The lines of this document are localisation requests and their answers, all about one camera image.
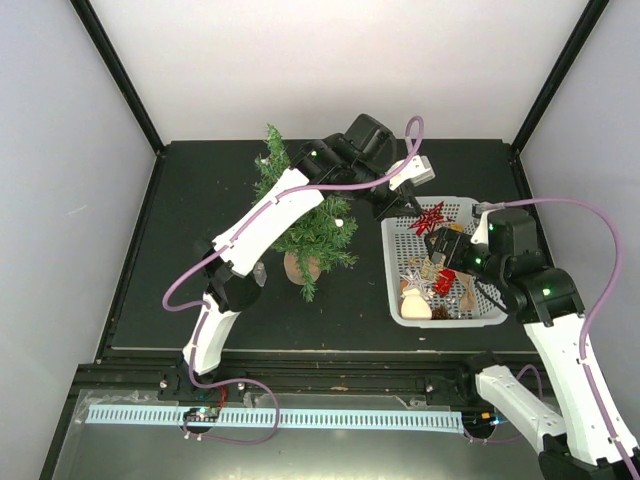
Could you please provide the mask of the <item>red glitter star ornament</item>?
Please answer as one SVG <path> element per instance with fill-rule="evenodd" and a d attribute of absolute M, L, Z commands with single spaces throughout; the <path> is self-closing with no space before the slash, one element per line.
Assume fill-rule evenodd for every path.
<path fill-rule="evenodd" d="M 435 204 L 433 207 L 424 210 L 410 226 L 410 230 L 414 230 L 417 236 L 422 236 L 425 233 L 431 233 L 436 228 L 445 223 L 452 222 L 452 219 L 445 216 L 443 213 L 444 202 L 441 201 Z"/>

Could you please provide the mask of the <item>small green christmas tree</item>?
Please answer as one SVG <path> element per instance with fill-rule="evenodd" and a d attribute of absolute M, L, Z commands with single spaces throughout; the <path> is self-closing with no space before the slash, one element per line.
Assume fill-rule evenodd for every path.
<path fill-rule="evenodd" d="M 265 144 L 268 155 L 255 159 L 260 174 L 260 180 L 254 184 L 257 200 L 261 200 L 284 170 L 291 166 L 284 140 L 271 124 L 266 127 Z M 358 228 L 355 218 L 349 215 L 350 209 L 349 201 L 331 195 L 294 222 L 271 246 L 278 253 L 285 255 L 286 252 L 292 252 L 297 255 L 305 279 L 301 296 L 307 302 L 314 299 L 317 290 L 316 282 L 311 282 L 304 266 L 309 257 L 317 259 L 321 272 L 329 272 L 336 266 L 350 267 L 357 261 L 357 256 L 348 251 Z"/>

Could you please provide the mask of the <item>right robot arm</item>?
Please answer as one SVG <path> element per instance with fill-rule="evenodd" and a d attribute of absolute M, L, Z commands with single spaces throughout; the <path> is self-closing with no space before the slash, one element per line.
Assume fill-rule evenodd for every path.
<path fill-rule="evenodd" d="M 424 238 L 435 264 L 494 287 L 534 345 L 558 403 L 547 405 L 491 354 L 454 379 L 457 396 L 494 406 L 529 443 L 546 479 L 636 479 L 639 443 L 621 418 L 593 352 L 571 276 L 551 266 L 519 202 L 476 204 L 473 234 L 441 227 Z"/>

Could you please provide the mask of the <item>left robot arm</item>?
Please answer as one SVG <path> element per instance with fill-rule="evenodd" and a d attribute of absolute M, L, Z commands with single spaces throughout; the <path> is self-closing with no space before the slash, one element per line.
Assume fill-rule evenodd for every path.
<path fill-rule="evenodd" d="M 235 225 L 218 235 L 199 263 L 208 284 L 198 301 L 199 317 L 183 356 L 188 365 L 179 386 L 193 399 L 207 397 L 231 328 L 259 298 L 264 282 L 256 267 L 272 244 L 297 220 L 330 195 L 344 193 L 368 201 L 377 219 L 411 200 L 411 185 L 423 181 L 419 155 L 424 137 L 421 117 L 405 129 L 407 155 L 384 159 L 397 142 L 393 133 L 367 114 L 344 133 L 305 143 L 275 185 Z"/>

